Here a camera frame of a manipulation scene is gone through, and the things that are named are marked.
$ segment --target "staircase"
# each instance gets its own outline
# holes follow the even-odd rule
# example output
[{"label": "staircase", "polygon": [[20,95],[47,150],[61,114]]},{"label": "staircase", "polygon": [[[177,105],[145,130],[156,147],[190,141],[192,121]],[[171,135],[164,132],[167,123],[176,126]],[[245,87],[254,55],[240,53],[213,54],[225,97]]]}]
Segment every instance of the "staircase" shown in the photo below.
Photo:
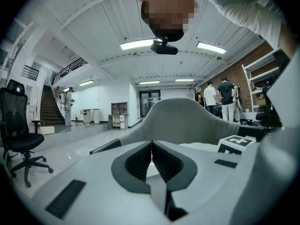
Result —
[{"label": "staircase", "polygon": [[51,87],[45,86],[43,88],[41,101],[41,120],[44,126],[55,126],[65,124],[65,119],[58,109]]}]

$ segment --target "person standing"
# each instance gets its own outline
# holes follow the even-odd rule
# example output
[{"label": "person standing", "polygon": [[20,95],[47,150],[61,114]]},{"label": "person standing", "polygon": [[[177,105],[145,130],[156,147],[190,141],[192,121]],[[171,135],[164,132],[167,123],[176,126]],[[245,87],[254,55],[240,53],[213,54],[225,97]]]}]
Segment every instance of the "person standing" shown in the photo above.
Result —
[{"label": "person standing", "polygon": [[235,121],[237,123],[240,123],[239,93],[240,93],[240,88],[237,89],[236,93],[234,93],[234,89],[232,89],[232,100],[234,106]]},{"label": "person standing", "polygon": [[217,88],[217,91],[221,94],[222,98],[222,116],[226,121],[233,122],[234,103],[232,97],[232,89],[235,94],[238,87],[233,83],[228,82],[226,77],[222,77],[222,84]]},{"label": "person standing", "polygon": [[72,103],[75,102],[72,99],[72,92],[74,92],[73,88],[70,89],[66,93],[66,101],[65,101],[65,124],[66,126],[71,126],[71,110],[72,110]]},{"label": "person standing", "polygon": [[213,87],[213,83],[210,81],[207,83],[207,88],[204,90],[204,102],[206,103],[207,110],[216,116],[216,90]]},{"label": "person standing", "polygon": [[195,100],[197,103],[199,103],[202,107],[204,107],[204,101],[203,101],[203,97],[201,95],[201,87],[198,86],[196,87],[196,93],[195,93]]}]

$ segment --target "glass door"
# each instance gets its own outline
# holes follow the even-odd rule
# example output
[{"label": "glass door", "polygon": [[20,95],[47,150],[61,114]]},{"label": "glass door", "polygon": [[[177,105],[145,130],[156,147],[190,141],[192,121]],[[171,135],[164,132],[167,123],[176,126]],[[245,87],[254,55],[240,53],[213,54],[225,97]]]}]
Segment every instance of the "glass door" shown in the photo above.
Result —
[{"label": "glass door", "polygon": [[146,117],[151,107],[160,100],[160,90],[140,91],[141,118]]}]

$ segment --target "ceiling light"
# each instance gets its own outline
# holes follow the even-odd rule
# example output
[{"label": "ceiling light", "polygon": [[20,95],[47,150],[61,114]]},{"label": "ceiling light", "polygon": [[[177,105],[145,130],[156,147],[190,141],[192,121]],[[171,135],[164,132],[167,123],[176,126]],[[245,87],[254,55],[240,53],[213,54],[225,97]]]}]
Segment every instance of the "ceiling light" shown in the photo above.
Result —
[{"label": "ceiling light", "polygon": [[123,44],[121,44],[121,48],[123,50],[127,50],[130,48],[151,46],[153,44],[153,40],[154,39],[147,39],[147,40],[134,41],[134,42],[130,42],[130,43],[123,43]]},{"label": "ceiling light", "polygon": [[151,82],[139,82],[139,83],[142,85],[142,84],[159,83],[159,81],[151,81]]},{"label": "ceiling light", "polygon": [[197,47],[207,49],[207,50],[211,50],[211,51],[221,53],[221,54],[224,54],[225,52],[227,52],[226,50],[224,50],[222,48],[212,46],[212,45],[208,45],[208,44],[205,44],[205,43],[200,43],[200,42],[197,44]]},{"label": "ceiling light", "polygon": [[84,86],[84,85],[86,85],[86,84],[90,84],[90,83],[93,83],[93,82],[94,82],[93,80],[89,80],[89,81],[87,81],[87,82],[84,82],[84,83],[79,84],[79,86]]},{"label": "ceiling light", "polygon": [[193,82],[193,79],[176,79],[176,82]]}]

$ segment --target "doorway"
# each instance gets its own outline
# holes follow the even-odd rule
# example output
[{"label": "doorway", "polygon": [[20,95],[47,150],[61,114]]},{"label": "doorway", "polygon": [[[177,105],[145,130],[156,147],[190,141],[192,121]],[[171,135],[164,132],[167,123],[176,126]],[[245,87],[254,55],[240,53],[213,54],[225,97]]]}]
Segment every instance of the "doorway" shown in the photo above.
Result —
[{"label": "doorway", "polygon": [[160,90],[140,91],[141,118],[146,117],[151,107],[160,100]]}]

